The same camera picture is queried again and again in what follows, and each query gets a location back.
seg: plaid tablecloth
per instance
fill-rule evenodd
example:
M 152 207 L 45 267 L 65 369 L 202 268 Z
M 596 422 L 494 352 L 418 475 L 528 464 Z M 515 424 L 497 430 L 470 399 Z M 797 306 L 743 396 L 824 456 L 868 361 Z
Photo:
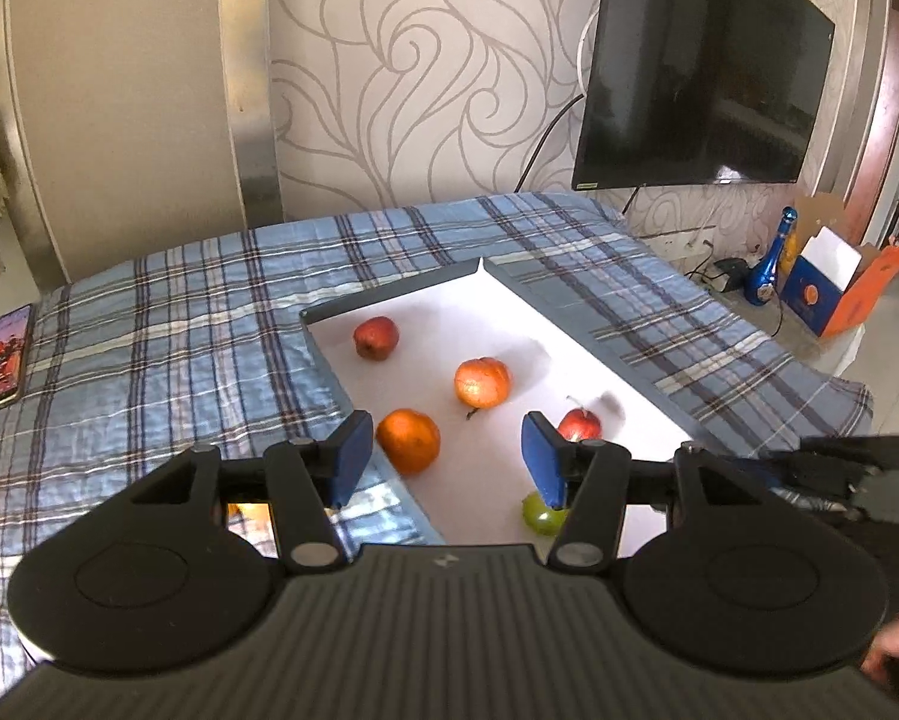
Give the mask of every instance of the plaid tablecloth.
M 0 410 L 0 694 L 27 667 L 4 604 L 23 553 L 197 440 L 240 458 L 327 435 L 344 415 L 299 310 L 480 256 L 656 383 L 715 449 L 868 429 L 863 386 L 793 360 L 575 194 L 300 221 L 154 254 L 43 300 L 26 394 Z M 337 522 L 350 550 L 433 538 L 382 466 Z

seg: tray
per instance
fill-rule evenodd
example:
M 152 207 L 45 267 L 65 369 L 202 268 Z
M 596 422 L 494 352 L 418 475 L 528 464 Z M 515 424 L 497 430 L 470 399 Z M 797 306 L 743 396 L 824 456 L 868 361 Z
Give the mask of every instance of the tray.
M 381 314 L 398 324 L 398 346 L 385 362 L 364 360 L 352 331 Z M 522 499 L 534 489 L 519 446 L 529 410 L 558 425 L 575 399 L 599 416 L 604 439 L 640 460 L 668 461 L 681 442 L 705 442 L 695 420 L 558 314 L 498 266 L 470 260 L 329 300 L 305 309 L 300 319 L 341 405 L 369 410 L 375 424 L 398 408 L 436 421 L 440 456 L 402 483 L 446 542 L 529 542 L 544 556 L 552 539 L 536 536 L 521 514 Z M 505 362 L 513 392 L 502 405 L 467 420 L 453 374 L 474 357 Z M 378 447 L 374 461 L 396 476 Z M 664 530 L 659 512 L 628 507 L 620 557 Z

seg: smartphone screen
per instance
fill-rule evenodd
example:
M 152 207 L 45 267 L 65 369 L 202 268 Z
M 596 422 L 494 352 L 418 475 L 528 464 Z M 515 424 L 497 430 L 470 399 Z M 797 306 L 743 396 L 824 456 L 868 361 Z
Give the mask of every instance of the smartphone screen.
M 0 317 L 0 405 L 15 398 L 22 386 L 23 353 L 33 306 Z

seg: swirl pattern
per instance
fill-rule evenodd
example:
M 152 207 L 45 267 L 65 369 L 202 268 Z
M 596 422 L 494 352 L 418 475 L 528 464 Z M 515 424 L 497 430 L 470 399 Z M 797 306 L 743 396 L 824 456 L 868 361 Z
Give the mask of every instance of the swirl pattern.
M 796 185 L 804 191 L 815 189 L 832 138 L 855 8 L 811 1 L 836 35 Z M 287 218 L 511 191 L 549 119 L 577 93 L 577 40 L 597 2 L 270 0 Z M 558 124 L 527 188 L 568 188 L 581 119 L 577 105 Z M 651 188 L 630 220 L 638 233 L 708 220 L 719 250 L 740 250 L 765 239 L 796 188 Z M 618 202 L 628 191 L 600 194 Z

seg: television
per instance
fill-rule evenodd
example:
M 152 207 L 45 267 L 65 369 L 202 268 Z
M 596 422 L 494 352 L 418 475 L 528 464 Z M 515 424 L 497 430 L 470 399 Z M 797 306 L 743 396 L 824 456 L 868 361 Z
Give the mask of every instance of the television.
M 808 0 L 601 0 L 573 187 L 795 181 L 833 33 Z

